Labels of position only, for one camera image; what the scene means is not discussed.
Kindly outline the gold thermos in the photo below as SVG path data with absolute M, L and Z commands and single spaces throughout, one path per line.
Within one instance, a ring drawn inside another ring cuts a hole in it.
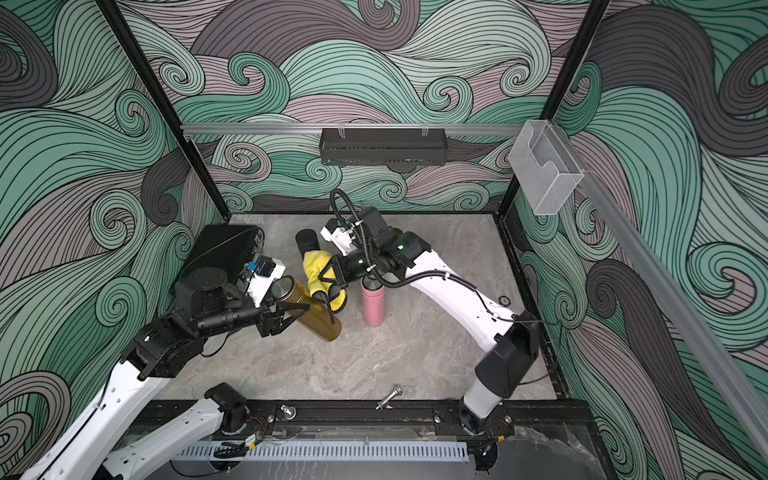
M 308 289 L 292 276 L 286 275 L 275 281 L 271 286 L 270 294 L 275 303 L 293 302 L 309 304 L 310 310 L 296 321 L 324 341 L 332 342 L 341 334 L 342 324 L 336 319 L 329 307 L 313 299 Z

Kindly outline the yellow cleaning cloth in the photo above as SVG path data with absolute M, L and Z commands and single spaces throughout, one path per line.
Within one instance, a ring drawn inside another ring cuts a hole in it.
M 332 255 L 324 250 L 310 250 L 303 254 L 303 270 L 308 280 L 308 289 L 313 299 L 329 306 L 336 314 L 347 303 L 344 289 L 334 283 L 335 273 L 330 265 Z

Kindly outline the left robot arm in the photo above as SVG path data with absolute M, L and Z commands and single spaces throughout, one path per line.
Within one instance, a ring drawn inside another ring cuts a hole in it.
M 263 337 L 281 334 L 310 308 L 268 287 L 266 302 L 230 283 L 219 268 L 202 268 L 175 285 L 172 308 L 144 326 L 123 350 L 101 393 L 25 479 L 145 479 L 205 436 L 238 435 L 250 419 L 245 397 L 227 383 L 147 436 L 117 444 L 150 401 L 192 359 L 207 340 L 254 326 Z

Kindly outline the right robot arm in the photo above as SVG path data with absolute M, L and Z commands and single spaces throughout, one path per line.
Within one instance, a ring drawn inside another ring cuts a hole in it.
M 390 289 L 411 286 L 469 332 L 485 355 L 459 402 L 459 419 L 467 433 L 483 433 L 492 412 L 512 396 L 539 356 L 539 320 L 491 300 L 456 274 L 426 240 L 388 225 L 373 207 L 348 218 L 337 214 L 321 236 L 339 250 L 321 271 L 321 280 L 340 288 L 365 278 Z

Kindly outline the pink thermos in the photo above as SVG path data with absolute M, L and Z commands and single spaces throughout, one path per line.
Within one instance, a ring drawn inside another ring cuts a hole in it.
M 378 327 L 385 320 L 385 287 L 375 277 L 361 280 L 363 318 L 369 327 Z

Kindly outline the black thermos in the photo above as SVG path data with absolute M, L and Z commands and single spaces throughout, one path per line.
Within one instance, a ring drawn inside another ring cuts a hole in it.
M 320 242 L 317 233 L 312 229 L 302 229 L 295 235 L 295 241 L 301 258 L 313 251 L 320 250 Z

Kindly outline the black case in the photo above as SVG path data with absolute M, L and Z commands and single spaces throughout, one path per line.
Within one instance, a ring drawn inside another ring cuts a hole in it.
M 186 289 L 211 290 L 231 284 L 241 292 L 246 282 L 240 277 L 245 267 L 263 251 L 264 231 L 256 225 L 208 225 L 203 228 L 181 271 L 168 288 L 176 293 L 182 282 Z

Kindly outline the silver bolt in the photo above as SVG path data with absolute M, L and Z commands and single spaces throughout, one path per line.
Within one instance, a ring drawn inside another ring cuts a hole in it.
M 401 396 L 403 394 L 403 390 L 400 386 L 394 386 L 392 390 L 380 401 L 377 402 L 375 409 L 376 410 L 387 410 L 392 409 L 391 402 Z

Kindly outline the black wall shelf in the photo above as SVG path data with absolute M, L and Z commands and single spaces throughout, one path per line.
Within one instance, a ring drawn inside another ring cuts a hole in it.
M 319 140 L 323 164 L 331 166 L 443 165 L 448 156 L 443 129 L 326 128 Z

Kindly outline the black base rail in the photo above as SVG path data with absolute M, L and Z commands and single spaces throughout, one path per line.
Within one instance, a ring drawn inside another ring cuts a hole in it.
M 438 436 L 509 434 L 516 426 L 587 424 L 593 415 L 584 401 L 507 400 L 484 420 L 472 420 L 459 400 L 394 400 L 379 408 L 374 400 L 249 400 L 250 415 L 242 432 L 215 440 L 243 439 L 257 431 L 287 438 L 303 430 L 406 427 Z

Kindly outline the clear plastic wall holder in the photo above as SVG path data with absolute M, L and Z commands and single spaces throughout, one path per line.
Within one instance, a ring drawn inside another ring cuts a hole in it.
M 556 215 L 583 179 L 566 132 L 548 120 L 529 120 L 507 159 L 537 216 Z

